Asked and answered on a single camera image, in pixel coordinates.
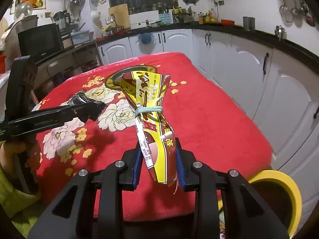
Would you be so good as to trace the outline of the green sleeve forearm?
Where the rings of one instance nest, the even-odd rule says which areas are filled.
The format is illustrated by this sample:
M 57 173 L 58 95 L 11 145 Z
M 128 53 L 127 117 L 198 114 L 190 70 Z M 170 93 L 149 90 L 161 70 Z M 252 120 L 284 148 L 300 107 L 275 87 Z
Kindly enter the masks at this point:
M 27 238 L 29 231 L 45 209 L 40 192 L 23 193 L 10 183 L 1 169 L 1 205 L 15 228 Z

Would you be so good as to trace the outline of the person left hand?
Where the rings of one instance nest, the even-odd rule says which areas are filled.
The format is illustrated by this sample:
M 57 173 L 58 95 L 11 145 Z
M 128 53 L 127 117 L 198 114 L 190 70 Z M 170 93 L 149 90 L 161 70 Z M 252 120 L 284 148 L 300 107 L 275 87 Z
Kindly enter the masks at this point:
M 30 168 L 35 172 L 40 167 L 39 142 L 11 140 L 1 144 L 1 168 L 4 175 L 9 180 L 18 179 L 18 169 L 16 163 L 21 167 Z

